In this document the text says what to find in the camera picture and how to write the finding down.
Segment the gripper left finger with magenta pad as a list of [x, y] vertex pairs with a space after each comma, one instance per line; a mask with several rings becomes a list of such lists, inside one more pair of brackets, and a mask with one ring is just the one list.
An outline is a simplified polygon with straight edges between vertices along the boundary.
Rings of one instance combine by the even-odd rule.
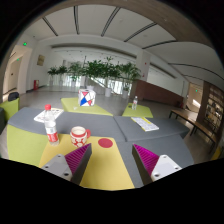
[[86, 144], [67, 155], [57, 154], [45, 163], [42, 166], [42, 169], [79, 185], [87, 168], [91, 154], [92, 145]]

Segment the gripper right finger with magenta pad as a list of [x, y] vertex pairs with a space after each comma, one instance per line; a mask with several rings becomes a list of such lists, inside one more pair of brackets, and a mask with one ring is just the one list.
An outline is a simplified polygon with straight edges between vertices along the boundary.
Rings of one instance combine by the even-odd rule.
[[181, 170], [168, 155], [157, 155], [137, 144], [132, 146], [132, 155], [144, 185]]

